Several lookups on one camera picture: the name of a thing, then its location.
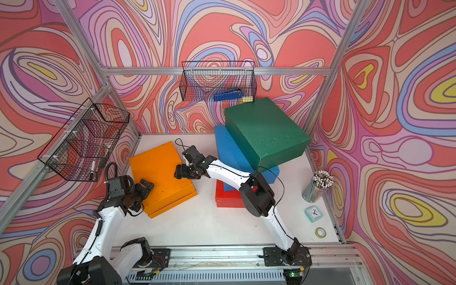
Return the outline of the orange shoebox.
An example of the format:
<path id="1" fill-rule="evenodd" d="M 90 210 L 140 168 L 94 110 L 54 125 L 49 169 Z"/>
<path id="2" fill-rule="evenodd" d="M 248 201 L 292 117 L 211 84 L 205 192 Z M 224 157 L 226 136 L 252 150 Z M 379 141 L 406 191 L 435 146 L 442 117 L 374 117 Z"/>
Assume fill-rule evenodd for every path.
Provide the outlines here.
<path id="1" fill-rule="evenodd" d="M 176 166 L 182 161 L 172 142 L 138 154 L 129 163 L 136 183 L 144 179 L 154 184 L 143 202 L 144 212 L 151 219 L 197 196 L 190 180 L 174 177 Z"/>

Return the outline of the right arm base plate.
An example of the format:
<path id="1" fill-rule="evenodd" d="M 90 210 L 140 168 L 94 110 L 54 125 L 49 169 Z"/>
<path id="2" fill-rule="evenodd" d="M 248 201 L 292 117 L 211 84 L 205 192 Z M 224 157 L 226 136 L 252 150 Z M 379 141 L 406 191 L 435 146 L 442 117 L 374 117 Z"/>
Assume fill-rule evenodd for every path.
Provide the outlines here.
<path id="1" fill-rule="evenodd" d="M 278 247 L 265 247 L 258 257 L 264 260 L 266 267 L 299 266 L 307 268 L 312 265 L 311 254 L 307 247 L 299 247 L 294 254 L 288 254 Z"/>

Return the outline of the red shoebox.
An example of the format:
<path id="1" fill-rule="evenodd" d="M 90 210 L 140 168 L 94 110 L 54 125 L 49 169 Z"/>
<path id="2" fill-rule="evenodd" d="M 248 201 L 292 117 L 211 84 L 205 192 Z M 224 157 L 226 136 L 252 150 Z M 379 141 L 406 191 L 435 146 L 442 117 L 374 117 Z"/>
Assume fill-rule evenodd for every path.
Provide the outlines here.
<path id="1" fill-rule="evenodd" d="M 241 194 L 237 190 L 225 191 L 222 181 L 217 180 L 215 201 L 218 208 L 244 209 Z"/>

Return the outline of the blue shoebox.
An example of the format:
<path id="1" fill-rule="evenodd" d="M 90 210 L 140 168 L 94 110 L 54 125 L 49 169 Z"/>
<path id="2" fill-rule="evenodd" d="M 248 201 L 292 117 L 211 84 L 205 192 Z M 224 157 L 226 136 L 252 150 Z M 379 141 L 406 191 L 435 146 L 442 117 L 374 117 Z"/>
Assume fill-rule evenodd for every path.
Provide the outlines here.
<path id="1" fill-rule="evenodd" d="M 238 145 L 235 143 L 234 139 L 226 129 L 224 125 L 214 127 L 215 138 L 217 144 L 218 158 L 224 164 L 233 167 L 237 170 L 243 172 L 253 173 L 254 168 L 250 165 L 247 158 L 241 152 Z M 268 170 L 262 170 L 262 175 L 269 184 L 273 184 L 276 181 L 276 176 L 279 176 L 280 170 L 279 167 L 271 168 L 271 172 Z M 235 188 L 223 183 L 224 192 L 234 192 Z"/>

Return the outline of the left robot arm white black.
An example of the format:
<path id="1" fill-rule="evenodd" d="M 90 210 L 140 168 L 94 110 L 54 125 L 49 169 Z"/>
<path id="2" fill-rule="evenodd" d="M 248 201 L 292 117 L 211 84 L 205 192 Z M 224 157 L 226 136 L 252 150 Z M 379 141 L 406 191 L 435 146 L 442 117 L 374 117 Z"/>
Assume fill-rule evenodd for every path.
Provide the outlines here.
<path id="1" fill-rule="evenodd" d="M 107 190 L 93 211 L 94 228 L 71 266 L 59 272 L 59 285 L 121 285 L 135 265 L 148 267 L 153 262 L 154 254 L 144 237 L 124 243 L 114 260 L 110 256 L 124 218 L 136 217 L 144 211 L 144 200 L 154 184 L 145 179 L 136 183 L 129 175 L 120 176 L 115 162 L 106 165 L 104 174 Z"/>

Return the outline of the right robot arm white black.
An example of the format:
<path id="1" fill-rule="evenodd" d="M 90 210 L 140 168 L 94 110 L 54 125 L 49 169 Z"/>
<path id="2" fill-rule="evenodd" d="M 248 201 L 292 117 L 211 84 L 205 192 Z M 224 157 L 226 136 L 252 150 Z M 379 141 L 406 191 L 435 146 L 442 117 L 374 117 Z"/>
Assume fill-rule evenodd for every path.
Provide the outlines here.
<path id="1" fill-rule="evenodd" d="M 241 195 L 245 208 L 253 216 L 261 218 L 273 235 L 281 262 L 286 265 L 293 265 L 301 243 L 283 224 L 276 210 L 277 203 L 274 199 L 274 192 L 262 173 L 237 170 L 214 156 L 205 157 L 195 146 L 183 146 L 182 148 L 186 163 L 176 166 L 174 177 L 176 179 L 197 180 L 206 176 L 236 188 Z"/>

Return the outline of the green shoebox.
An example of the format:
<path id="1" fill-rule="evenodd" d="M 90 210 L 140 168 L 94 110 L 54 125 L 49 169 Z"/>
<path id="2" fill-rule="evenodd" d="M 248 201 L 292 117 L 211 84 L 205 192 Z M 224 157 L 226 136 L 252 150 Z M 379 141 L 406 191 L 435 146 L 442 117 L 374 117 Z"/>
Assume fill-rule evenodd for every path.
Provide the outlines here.
<path id="1" fill-rule="evenodd" d="M 253 169 L 271 169 L 305 152 L 310 136 L 269 98 L 225 109 L 225 127 Z"/>

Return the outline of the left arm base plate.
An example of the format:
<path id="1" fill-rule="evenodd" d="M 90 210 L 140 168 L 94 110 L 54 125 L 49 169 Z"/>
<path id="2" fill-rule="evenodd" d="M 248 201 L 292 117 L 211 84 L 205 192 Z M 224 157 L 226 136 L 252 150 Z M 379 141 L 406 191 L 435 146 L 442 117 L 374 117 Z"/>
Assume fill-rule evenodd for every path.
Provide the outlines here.
<path id="1" fill-rule="evenodd" d="M 152 256 L 145 261 L 136 263 L 135 268 L 154 268 L 162 270 L 169 266 L 171 258 L 171 249 L 169 248 L 156 248 L 152 249 Z"/>

